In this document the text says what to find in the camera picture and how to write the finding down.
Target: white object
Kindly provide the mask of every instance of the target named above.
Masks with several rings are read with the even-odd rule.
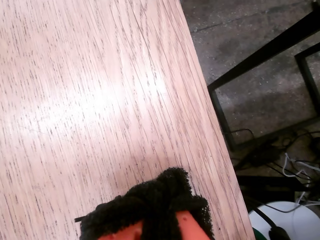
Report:
[[[275,201],[268,203],[268,205],[282,211],[289,211],[297,206],[296,203],[290,201]],[[279,212],[264,205],[258,209],[278,227],[283,228],[291,240],[320,240],[320,218],[309,208],[300,206],[289,213]],[[249,213],[249,218],[252,227],[270,240],[270,225],[255,211]]]

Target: black metal frame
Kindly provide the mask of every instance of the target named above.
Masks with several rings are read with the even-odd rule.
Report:
[[[261,65],[265,61],[282,53],[283,51],[296,45],[297,43],[317,33],[318,31],[320,31],[320,7],[314,8],[314,10],[307,16],[302,18],[293,26],[289,27],[283,33],[278,35],[276,38],[268,42],[255,53],[247,57],[234,68],[230,69],[224,75],[207,86],[217,118],[219,120],[222,131],[224,132],[228,147],[231,151],[240,150],[252,144],[264,142],[268,139],[275,138],[292,130],[303,128],[320,120],[320,95],[306,61],[307,56],[319,51],[320,43],[308,48],[307,50],[304,50],[303,52],[295,56],[296,62],[299,66],[307,90],[310,94],[312,103],[316,110],[316,117],[304,120],[297,124],[285,127],[261,137],[237,144],[216,94],[216,89],[218,89],[219,87],[250,71],[251,69]]]

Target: orange object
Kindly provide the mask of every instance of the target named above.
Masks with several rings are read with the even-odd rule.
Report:
[[[176,213],[183,240],[210,240],[189,211]],[[100,237],[98,240],[140,240],[143,221],[130,225],[116,233]]]

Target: black cable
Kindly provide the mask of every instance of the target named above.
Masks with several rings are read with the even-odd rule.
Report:
[[[297,141],[299,138],[306,136],[306,135],[309,135],[309,137],[312,138],[312,134],[320,134],[320,131],[308,131],[306,133],[303,133],[303,134],[296,136],[291,142],[289,142],[286,146],[284,146],[285,151],[288,148],[290,148],[295,143],[295,141]]]
[[[223,134],[234,134],[234,133],[241,132],[241,131],[248,131],[251,134],[252,138],[255,139],[254,133],[249,128],[241,128],[241,129],[237,129],[237,130],[230,131],[230,132],[224,132]]]
[[[265,165],[266,165],[268,168],[270,168],[270,169],[276,171],[277,173],[281,174],[282,176],[286,177],[286,175],[284,175],[282,172],[278,171],[278,170],[275,169],[274,167],[272,167],[272,166],[270,166],[270,165],[268,165],[268,164],[265,164]]]
[[[265,220],[270,225],[271,228],[277,227],[274,221],[272,221],[267,215],[265,215],[259,208],[255,206],[251,206],[251,207],[253,211],[255,211],[260,217],[263,218],[263,220]]]
[[[289,211],[282,211],[282,210],[277,209],[277,208],[275,208],[275,207],[273,207],[273,206],[270,206],[270,205],[268,205],[268,204],[265,204],[265,203],[263,203],[263,202],[261,202],[261,201],[255,200],[255,199],[253,199],[253,198],[251,198],[251,197],[249,197],[249,196],[243,196],[243,197],[244,197],[245,199],[249,199],[249,200],[254,201],[254,202],[256,202],[256,203],[258,203],[258,204],[260,204],[260,205],[264,205],[264,206],[266,206],[266,207],[268,207],[268,208],[271,208],[271,209],[273,209],[273,210],[276,210],[276,211],[278,211],[278,212],[280,212],[280,213],[284,213],[284,214],[291,213],[291,212],[293,212],[294,210],[296,210],[296,209],[300,208],[301,206],[303,206],[303,205],[299,204],[298,206],[294,207],[293,209],[291,209],[291,210],[289,210]]]
[[[276,162],[273,162],[273,164],[277,165],[277,166],[278,166],[279,168],[281,168],[281,169],[283,168],[282,166],[280,166],[280,165],[277,164]],[[295,174],[294,172],[292,172],[292,171],[290,171],[290,170],[288,170],[288,169],[285,169],[285,171],[288,172],[288,173],[290,173],[290,174],[292,174],[292,175],[295,175],[297,178],[300,178],[300,179],[303,179],[303,180],[312,180],[312,177],[310,177],[309,175],[307,175],[307,174],[305,174],[305,173],[303,173],[303,172],[301,172],[301,174],[304,175],[304,176],[306,176],[306,177],[308,177],[308,178],[301,177],[301,176]]]

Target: concrete floor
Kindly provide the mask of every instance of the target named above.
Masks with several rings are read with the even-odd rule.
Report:
[[[312,11],[310,0],[184,0],[182,8],[207,85]],[[294,55],[319,42],[320,32],[219,88],[218,98],[231,130],[248,128],[260,137],[314,117]],[[307,61],[320,87],[320,53]],[[320,123],[307,129],[319,130]],[[247,132],[234,137],[238,143],[251,138]],[[308,141],[302,137],[289,155],[314,159]],[[241,158],[247,152],[230,155]],[[241,174],[278,176],[266,167]]]

